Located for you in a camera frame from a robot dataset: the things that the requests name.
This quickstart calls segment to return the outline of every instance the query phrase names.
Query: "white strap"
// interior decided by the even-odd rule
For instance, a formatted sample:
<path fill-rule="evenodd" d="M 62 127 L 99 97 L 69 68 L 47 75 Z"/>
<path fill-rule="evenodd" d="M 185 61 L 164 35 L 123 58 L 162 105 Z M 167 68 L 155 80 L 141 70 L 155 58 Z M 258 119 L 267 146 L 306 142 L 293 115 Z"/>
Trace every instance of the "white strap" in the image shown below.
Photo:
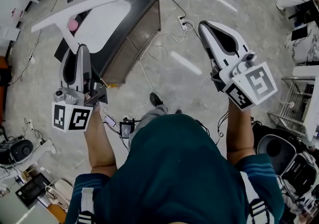
<path fill-rule="evenodd" d="M 253 200 L 259 199 L 258 194 L 254 190 L 253 186 L 251 185 L 251 182 L 248 179 L 248 175 L 244 172 L 240 172 L 241 177 L 243 178 L 244 184 L 245 184 L 245 189 L 246 189 L 246 196 L 248 203 L 250 207 L 252 208 L 252 213 L 253 215 L 264 210 L 266 208 L 265 202 L 260 201 L 257 204 L 251 206 L 251 203 Z M 260 214 L 255 215 L 254 217 L 251 215 L 249 212 L 248 218 L 247 218 L 247 224 L 255 223 L 255 224 L 273 224 L 275 222 L 274 216 L 271 214 L 271 212 L 266 209 L 265 211 L 262 211 Z"/>
<path fill-rule="evenodd" d="M 81 199 L 81 211 L 89 211 L 94 213 L 93 209 L 93 188 L 83 188 L 82 189 L 82 199 Z"/>
<path fill-rule="evenodd" d="M 93 188 L 82 188 L 82 199 L 81 199 L 81 212 L 90 212 L 92 215 L 94 213 L 93 209 Z M 92 217 L 90 215 L 79 214 L 77 219 L 78 223 L 91 224 Z"/>

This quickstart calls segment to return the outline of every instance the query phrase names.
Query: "shoe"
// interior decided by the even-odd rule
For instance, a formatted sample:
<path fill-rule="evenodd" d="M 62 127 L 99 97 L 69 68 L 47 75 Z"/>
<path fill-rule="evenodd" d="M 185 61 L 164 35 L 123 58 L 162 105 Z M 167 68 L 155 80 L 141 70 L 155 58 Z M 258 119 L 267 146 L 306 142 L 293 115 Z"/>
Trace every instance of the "shoe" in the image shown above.
<path fill-rule="evenodd" d="M 278 8 L 277 4 L 275 4 L 275 5 L 276 5 L 276 8 L 279 10 L 279 12 L 280 12 L 282 15 L 285 15 L 286 9 L 281 10 L 281 9 Z"/>
<path fill-rule="evenodd" d="M 158 95 L 156 95 L 154 92 L 150 94 L 150 101 L 154 107 L 157 107 L 163 104 L 163 102 L 160 100 Z"/>

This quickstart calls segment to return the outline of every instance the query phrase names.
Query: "blue stripe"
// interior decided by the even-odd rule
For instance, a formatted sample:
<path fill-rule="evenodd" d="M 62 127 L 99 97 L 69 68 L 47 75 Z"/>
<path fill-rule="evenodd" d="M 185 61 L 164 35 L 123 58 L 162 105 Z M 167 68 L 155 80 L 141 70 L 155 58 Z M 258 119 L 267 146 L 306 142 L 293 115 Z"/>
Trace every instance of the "blue stripe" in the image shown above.
<path fill-rule="evenodd" d="M 78 190 L 82 190 L 83 188 L 93 188 L 94 186 L 100 186 L 101 187 L 102 184 L 99 183 L 99 182 L 93 182 L 93 183 L 90 183 L 90 184 L 85 185 L 83 187 L 77 187 L 76 189 L 73 190 L 73 192 L 78 191 Z"/>
<path fill-rule="evenodd" d="M 266 174 L 266 173 L 260 173 L 260 172 L 254 172 L 254 173 L 250 173 L 250 174 L 247 174 L 248 177 L 253 177 L 253 176 L 267 176 L 267 177 L 274 177 L 276 178 L 276 175 L 275 174 Z"/>
<path fill-rule="evenodd" d="M 243 168 L 249 168 L 249 167 L 273 167 L 270 163 L 249 163 L 247 165 L 244 165 Z"/>
<path fill-rule="evenodd" d="M 102 188 L 102 186 L 90 186 L 90 188 L 93 188 L 93 189 L 101 189 Z M 78 194 L 81 194 L 82 193 L 82 189 L 81 190 L 77 190 L 77 191 L 73 191 L 73 193 L 72 193 L 72 197 L 74 197 L 74 196 L 76 196 L 76 195 L 78 195 Z"/>
<path fill-rule="evenodd" d="M 83 184 L 87 184 L 87 183 L 91 183 L 91 182 L 102 182 L 102 181 L 101 181 L 101 179 L 93 179 L 93 180 L 86 181 L 86 182 L 79 182 L 79 183 L 75 184 L 75 188 L 78 186 L 83 187 Z"/>
<path fill-rule="evenodd" d="M 260 171 L 262 173 L 274 173 L 274 169 L 272 167 L 266 167 L 266 168 L 258 168 L 258 167 L 250 167 L 247 169 L 244 169 L 243 172 L 248 173 L 248 172 L 253 172 L 253 171 Z"/>

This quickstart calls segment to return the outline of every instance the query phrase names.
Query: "pink ball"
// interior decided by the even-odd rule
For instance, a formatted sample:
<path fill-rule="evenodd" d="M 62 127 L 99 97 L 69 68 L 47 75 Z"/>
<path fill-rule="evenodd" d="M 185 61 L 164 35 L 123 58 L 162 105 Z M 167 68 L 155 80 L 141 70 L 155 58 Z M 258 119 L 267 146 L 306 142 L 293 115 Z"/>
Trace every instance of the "pink ball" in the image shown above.
<path fill-rule="evenodd" d="M 74 19 L 70 19 L 69 20 L 69 24 L 68 24 L 68 28 L 70 31 L 75 31 L 79 26 L 79 23 L 74 20 Z"/>

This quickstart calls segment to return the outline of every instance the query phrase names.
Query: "gray floor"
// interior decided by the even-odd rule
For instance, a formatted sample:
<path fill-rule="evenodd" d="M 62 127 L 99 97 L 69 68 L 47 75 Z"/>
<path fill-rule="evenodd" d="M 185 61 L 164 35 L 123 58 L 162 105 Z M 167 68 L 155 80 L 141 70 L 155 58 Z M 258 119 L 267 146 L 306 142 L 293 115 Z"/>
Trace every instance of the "gray floor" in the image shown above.
<path fill-rule="evenodd" d="M 276 0 L 224 0 L 235 9 L 229 8 L 225 2 L 219 0 L 176 1 L 186 10 L 187 18 L 196 26 L 201 20 L 224 23 L 242 34 L 250 49 L 259 55 L 261 61 L 267 61 L 279 92 L 265 103 L 253 108 L 252 114 L 256 119 L 270 124 L 267 111 L 275 111 L 279 107 L 279 100 L 283 98 L 286 90 L 280 78 L 289 75 L 294 66 L 290 54 L 284 47 L 290 24 L 276 9 Z M 46 15 L 55 2 L 56 0 L 40 0 L 39 4 L 32 5 L 25 17 L 20 36 L 10 55 L 10 63 L 15 72 L 14 80 L 25 68 L 29 53 L 38 38 L 38 32 L 30 33 L 32 24 Z M 58 0 L 54 11 L 65 4 L 66 0 Z M 160 0 L 160 7 L 162 31 L 181 35 L 177 22 L 177 16 L 182 15 L 181 10 L 171 0 Z M 51 102 L 53 93 L 58 88 L 60 65 L 53 54 L 61 39 L 62 35 L 55 26 L 42 30 L 34 52 L 35 64 L 29 64 L 23 74 L 23 82 L 17 81 L 8 89 L 4 126 L 8 135 L 18 136 L 23 134 L 23 118 L 39 123 L 35 128 L 42 131 L 45 138 L 52 138 L 57 153 L 45 154 L 38 161 L 38 167 L 46 169 L 44 172 L 47 175 L 73 182 L 77 175 L 89 172 L 90 169 L 83 133 L 62 133 L 51 128 Z M 162 41 L 163 37 L 158 37 L 154 45 L 161 44 Z M 227 111 L 227 98 L 217 92 L 210 80 L 210 62 L 199 39 L 194 32 L 189 32 L 182 43 L 176 43 L 168 37 L 165 47 L 168 55 L 163 48 L 152 51 L 152 55 L 159 61 L 152 58 L 148 52 L 141 61 L 153 91 L 159 94 L 171 112 L 180 108 L 185 114 L 200 120 L 216 141 L 217 122 Z M 170 56 L 172 51 L 194 64 L 201 74 L 196 74 L 178 63 Z M 109 104 L 104 111 L 118 122 L 125 115 L 133 117 L 134 106 L 139 107 L 147 103 L 150 91 L 151 88 L 137 63 L 128 75 L 126 84 L 119 89 L 108 90 Z M 141 117 L 151 108 L 151 104 L 147 104 L 137 109 L 137 117 Z M 115 151 L 117 164 L 121 166 L 128 153 L 116 134 L 108 128 L 107 133 Z M 25 137 L 37 144 L 32 131 L 28 130 Z M 225 137 L 221 138 L 218 147 L 225 155 Z"/>

